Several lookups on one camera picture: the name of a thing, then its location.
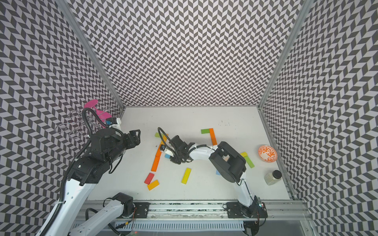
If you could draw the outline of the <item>yellow-orange block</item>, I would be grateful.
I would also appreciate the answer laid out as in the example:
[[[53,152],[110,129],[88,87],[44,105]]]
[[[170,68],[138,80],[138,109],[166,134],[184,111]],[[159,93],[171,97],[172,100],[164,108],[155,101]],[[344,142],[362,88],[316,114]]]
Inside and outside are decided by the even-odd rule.
[[[159,186],[159,181],[155,180],[155,181],[151,182],[149,185],[147,185],[147,188],[148,188],[149,191],[151,191],[154,188],[156,188],[157,186]]]
[[[167,137],[165,135],[162,134],[161,136],[163,138],[163,140],[161,141],[161,145],[165,145],[166,141],[167,141]]]

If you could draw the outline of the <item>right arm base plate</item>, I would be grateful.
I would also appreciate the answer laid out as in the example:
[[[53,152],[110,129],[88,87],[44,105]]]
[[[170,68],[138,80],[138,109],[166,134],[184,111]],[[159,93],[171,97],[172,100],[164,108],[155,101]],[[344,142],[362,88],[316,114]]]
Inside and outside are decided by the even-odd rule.
[[[252,203],[247,207],[239,202],[227,202],[223,205],[228,218],[257,218],[265,219],[268,217],[267,209],[263,203]]]

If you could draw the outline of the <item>light green block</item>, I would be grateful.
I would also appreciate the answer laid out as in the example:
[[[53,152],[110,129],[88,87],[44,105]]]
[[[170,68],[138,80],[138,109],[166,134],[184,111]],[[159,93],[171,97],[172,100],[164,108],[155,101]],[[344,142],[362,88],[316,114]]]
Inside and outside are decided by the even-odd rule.
[[[255,167],[254,163],[251,161],[251,159],[248,156],[245,156],[244,158],[245,158],[245,160],[246,160],[246,162],[247,162],[247,164],[250,168]]]

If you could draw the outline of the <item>yellow-orange block bottom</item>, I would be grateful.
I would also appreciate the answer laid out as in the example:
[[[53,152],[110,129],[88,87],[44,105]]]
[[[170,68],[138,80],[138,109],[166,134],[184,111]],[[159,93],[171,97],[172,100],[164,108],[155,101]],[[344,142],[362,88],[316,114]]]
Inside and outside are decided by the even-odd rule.
[[[157,186],[159,186],[159,181],[155,180],[155,181],[151,182],[149,185],[147,185],[147,188],[148,188],[149,191],[151,191],[154,188],[156,188]]]

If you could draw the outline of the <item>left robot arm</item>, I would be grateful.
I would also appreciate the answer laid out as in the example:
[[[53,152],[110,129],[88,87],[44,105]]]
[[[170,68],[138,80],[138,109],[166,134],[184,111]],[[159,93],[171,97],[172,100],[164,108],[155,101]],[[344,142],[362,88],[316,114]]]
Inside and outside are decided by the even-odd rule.
[[[61,182],[60,197],[38,230],[38,236],[95,236],[118,217],[133,218],[133,198],[118,193],[92,217],[77,227],[75,219],[103,174],[116,169],[127,149],[140,144],[140,130],[128,134],[116,128],[104,128],[91,135],[88,143],[70,164]]]

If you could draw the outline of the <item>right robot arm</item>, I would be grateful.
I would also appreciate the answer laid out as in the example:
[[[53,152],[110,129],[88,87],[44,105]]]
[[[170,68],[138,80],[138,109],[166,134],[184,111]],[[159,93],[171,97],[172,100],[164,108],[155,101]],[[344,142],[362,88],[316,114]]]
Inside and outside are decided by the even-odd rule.
[[[197,160],[210,161],[220,175],[232,183],[237,194],[238,207],[242,216],[251,218],[258,212],[258,198],[249,190],[246,180],[246,160],[226,142],[208,146],[182,141],[178,135],[168,140],[160,150],[170,155],[170,161],[175,164],[189,163]]]

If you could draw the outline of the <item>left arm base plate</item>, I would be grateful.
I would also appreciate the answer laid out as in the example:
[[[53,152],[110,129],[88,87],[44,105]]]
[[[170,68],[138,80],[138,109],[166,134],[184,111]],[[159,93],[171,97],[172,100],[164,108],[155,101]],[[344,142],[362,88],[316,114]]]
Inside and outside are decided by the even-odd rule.
[[[147,218],[149,211],[149,202],[136,202],[124,204],[124,210],[120,217],[122,218]]]

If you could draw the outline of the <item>orange block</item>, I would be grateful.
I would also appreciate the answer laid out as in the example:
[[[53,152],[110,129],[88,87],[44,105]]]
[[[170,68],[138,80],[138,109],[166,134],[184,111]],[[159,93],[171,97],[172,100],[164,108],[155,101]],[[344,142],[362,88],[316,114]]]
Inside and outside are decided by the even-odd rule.
[[[210,133],[210,137],[211,137],[211,142],[212,142],[212,145],[215,146],[217,145],[217,140],[216,140],[216,136],[215,136],[215,133],[214,133],[214,129],[213,128],[210,128],[209,129],[209,133]]]
[[[157,150],[157,152],[156,152],[156,157],[160,157],[160,156],[161,156],[161,150],[160,150],[160,147],[161,147],[161,145],[159,145],[159,148],[158,148],[158,150]]]
[[[151,168],[152,172],[157,171],[159,161],[160,161],[160,156],[155,156],[155,159],[154,159],[154,162],[153,162],[153,165],[152,165],[152,168]]]

